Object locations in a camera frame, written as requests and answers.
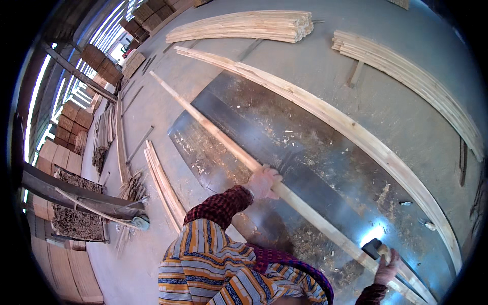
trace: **wooden stick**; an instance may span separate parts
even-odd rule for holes
[[[183,224],[184,218],[186,216],[186,211],[181,204],[180,200],[176,196],[171,183],[169,182],[168,177],[164,173],[163,167],[159,162],[158,156],[156,155],[156,151],[154,150],[154,146],[150,140],[146,140],[147,150],[149,152],[149,159],[151,160],[154,168],[154,172],[156,177],[159,178],[159,182],[161,184],[161,190],[163,191],[164,198],[168,202],[171,211],[175,215],[175,219],[179,224]]]
[[[178,46],[175,49],[178,54],[211,63],[268,88],[310,112],[351,140],[398,181],[436,225],[451,256],[454,269],[459,273],[463,264],[461,250],[442,209],[413,171],[377,137],[332,105],[272,74],[215,54]]]
[[[257,162],[252,156],[238,146],[225,133],[218,129],[209,119],[195,109],[189,102],[182,98],[176,91],[174,91],[167,83],[160,79],[153,71],[149,72],[159,84],[171,94],[180,105],[188,111],[188,113],[197,120],[203,128],[211,133],[222,145],[226,147],[239,161],[244,163],[250,170],[256,171],[261,168],[261,164]],[[273,185],[272,190],[285,200],[291,207],[293,207],[300,215],[307,219],[319,231],[324,233],[327,238],[332,240],[342,250],[349,254],[358,263],[364,266],[369,271],[376,273],[378,263],[374,261],[369,255],[358,248],[350,239],[348,239],[342,232],[322,217],[317,211],[312,209],[306,202],[292,192],[286,185],[278,182]],[[393,279],[388,285],[397,290],[400,294],[412,301],[414,304],[423,304],[426,302],[420,298],[416,293],[410,290],[397,278]]]
[[[168,217],[171,220],[171,223],[173,224],[175,230],[177,230],[178,232],[181,232],[182,227],[180,225],[178,225],[178,223],[176,222],[175,217],[173,216],[173,213],[171,212],[171,209],[169,208],[168,203],[166,202],[166,199],[164,199],[163,190],[161,189],[161,185],[159,184],[159,180],[156,179],[156,174],[154,173],[154,168],[152,166],[151,159],[149,158],[149,152],[148,152],[147,148],[144,149],[144,155],[146,157],[147,167],[149,168],[149,173],[151,174],[151,177],[153,178],[154,185],[156,186],[156,190],[158,191],[159,198],[161,199],[161,202],[163,203],[163,207],[166,210],[166,213],[168,214]]]
[[[151,133],[151,131],[154,129],[154,126],[150,126],[149,129],[146,131],[146,134],[144,134],[144,136],[141,138],[141,140],[139,141],[139,143],[137,143],[136,145],[136,148],[134,149],[134,151],[132,152],[132,154],[130,154],[129,158],[127,158],[127,161],[125,162],[125,164],[129,164],[130,161],[132,160],[132,158],[136,155],[137,151],[139,150],[139,147],[142,145],[142,143],[144,143],[144,141],[147,139],[147,137],[149,136],[149,134]]]
[[[79,200],[76,200],[75,198],[71,197],[68,193],[65,193],[63,190],[61,190],[60,188],[56,187],[56,191],[58,193],[60,193],[61,195],[65,196],[66,198],[68,198],[69,200],[71,200],[72,202],[76,203],[76,204],[79,204],[81,205],[82,207],[84,207],[85,209],[87,209],[88,211],[91,211],[97,215],[100,215],[104,218],[107,218],[108,220],[111,220],[113,222],[116,222],[116,223],[120,223],[120,224],[123,224],[123,225],[126,225],[126,226],[129,226],[131,228],[134,228],[134,229],[138,229],[139,228],[133,224],[130,224],[130,223],[126,223],[126,222],[123,222],[121,220],[118,220],[117,218],[113,218],[112,216],[108,216],[107,214],[103,214],[102,212],[99,212],[93,208],[90,208],[89,206],[85,205],[84,203],[80,202]]]

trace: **bundle of wooden strips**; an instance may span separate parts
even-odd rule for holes
[[[80,131],[75,137],[75,154],[83,155],[86,147],[86,138],[88,133],[86,131]]]
[[[95,138],[92,164],[102,173],[105,153],[115,138],[115,108],[111,103],[107,110],[95,120]]]
[[[122,184],[119,198],[138,201],[146,195],[146,188],[141,181],[142,172],[138,170],[127,183]]]
[[[181,232],[186,211],[181,202],[178,200],[175,191],[171,187],[168,177],[164,173],[163,167],[159,162],[152,142],[146,140],[146,145],[147,148],[144,150],[144,155],[146,156],[149,173],[154,180],[159,197],[171,223],[173,224],[175,230]]]
[[[312,30],[310,12],[250,11],[216,16],[179,26],[166,35],[166,43],[231,37],[295,43]]]
[[[432,75],[394,51],[364,37],[335,31],[332,49],[390,75],[431,104],[454,127],[481,162],[484,156],[481,133],[467,111]]]

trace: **factory floor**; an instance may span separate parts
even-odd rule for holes
[[[330,48],[334,30],[341,29],[375,39],[397,50],[446,85],[486,135],[487,123],[483,120],[486,109],[482,107],[485,96],[466,47],[449,25],[416,0],[410,1],[408,11],[384,0],[214,0],[185,11],[138,48],[146,58],[157,56],[146,73],[143,74],[142,67],[139,68],[130,79],[129,85],[134,84],[123,91],[122,102],[126,108],[138,89],[144,86],[123,117],[126,155],[133,151],[142,135],[153,125],[154,130],[148,138],[153,142],[186,210],[233,183],[245,181],[249,172],[241,169],[238,163],[222,163],[221,168],[214,167],[202,173],[204,178],[195,174],[189,164],[191,158],[184,155],[184,147],[175,142],[174,137],[171,138],[179,132],[186,135],[185,140],[189,139],[191,121],[182,115],[183,109],[155,82],[149,71],[153,70],[188,101],[195,100],[196,107],[206,112],[209,119],[218,120],[218,116],[212,116],[212,106],[200,95],[204,90],[211,91],[221,98],[222,113],[229,113],[228,117],[221,119],[224,126],[231,126],[229,117],[238,115],[239,120],[248,124],[246,131],[264,135],[263,143],[254,144],[247,144],[244,135],[237,135],[242,140],[237,142],[245,150],[254,156],[261,153],[261,161],[274,167],[281,166],[285,184],[288,180],[290,187],[295,188],[300,196],[321,196],[321,200],[317,200],[310,195],[306,201],[358,246],[362,246],[363,240],[376,237],[374,233],[381,228],[381,236],[378,237],[388,240],[389,246],[400,248],[404,260],[440,299],[454,276],[445,247],[436,232],[422,227],[418,221],[422,220],[422,212],[416,205],[398,204],[409,196],[378,164],[323,122],[317,122],[301,108],[273,95],[269,95],[269,101],[273,101],[269,106],[267,100],[261,100],[256,104],[247,103],[248,107],[242,107],[242,112],[239,112],[241,108],[237,110],[235,103],[240,101],[244,104],[251,94],[239,91],[243,88],[236,86],[239,80],[235,76],[220,74],[221,69],[177,55],[173,49],[163,53],[169,46],[165,43],[165,35],[176,26],[226,13],[264,9],[310,11],[313,20],[324,22],[316,23],[313,32],[296,44],[263,41],[243,62],[313,93],[369,130],[395,152],[433,194],[450,221],[460,246],[470,240],[473,220],[469,211],[476,195],[481,164],[471,152],[468,153],[466,183],[461,187],[459,135],[449,123],[414,92],[367,65],[363,67],[357,87],[349,88],[348,79],[356,61]],[[184,41],[176,45],[236,60],[253,41],[213,39],[197,44]],[[229,80],[233,82],[224,88],[223,83]],[[244,90],[249,88],[254,88],[253,84],[246,83]],[[239,101],[229,96],[233,92],[239,96]],[[95,115],[100,115],[103,106]],[[297,132],[297,138],[292,139],[296,147],[277,140],[282,138],[285,126]],[[224,156],[225,153],[212,152],[210,146],[203,146],[205,141],[202,139],[206,134],[198,135],[193,142],[193,151],[209,149],[207,156]],[[83,157],[82,176],[97,181],[89,153],[92,151],[92,137],[93,127],[88,136],[87,153]],[[258,149],[265,142],[274,143],[271,144],[277,151],[274,156],[267,156]],[[280,152],[293,153],[297,147],[300,148],[296,158],[301,161],[300,170],[289,165],[283,167],[286,160]],[[150,229],[135,232],[119,257],[115,250],[117,232],[114,224],[109,228],[110,244],[87,245],[104,301],[109,305],[157,302],[157,267],[166,248],[177,236],[148,175],[142,149],[131,161],[131,169],[133,172],[143,170],[144,183],[151,196],[145,207],[151,222]],[[227,175],[221,177],[219,170]],[[114,144],[108,151],[102,176],[106,172],[110,172],[107,193],[117,196],[121,181]],[[310,184],[300,184],[300,180],[311,181],[311,185],[323,183],[326,187],[310,189]],[[254,204],[233,224],[235,227],[227,230],[231,238],[238,241],[253,239],[269,246],[279,244],[283,239],[280,232],[286,232],[285,240],[293,244],[294,254],[323,270],[331,280],[337,304],[353,304],[362,289],[372,283],[373,274],[355,263],[283,201]],[[388,293],[385,302],[409,303],[394,290]]]

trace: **hammer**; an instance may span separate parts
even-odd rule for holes
[[[386,262],[391,261],[391,251],[387,245],[382,243],[376,238],[373,238],[369,243],[365,244],[361,248],[367,255],[374,260],[380,258],[381,255],[385,255]],[[398,274],[400,274],[412,287],[419,293],[419,295],[430,305],[437,304],[434,296],[430,293],[429,289],[419,280],[417,275],[403,262],[400,258],[398,261]]]

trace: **person's left hand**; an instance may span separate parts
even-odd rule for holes
[[[391,249],[391,261],[388,265],[386,265],[386,257],[383,254],[380,259],[378,271],[376,271],[376,275],[374,276],[374,283],[386,286],[398,273],[398,269],[400,268],[399,262],[400,254],[398,254],[397,250]]]

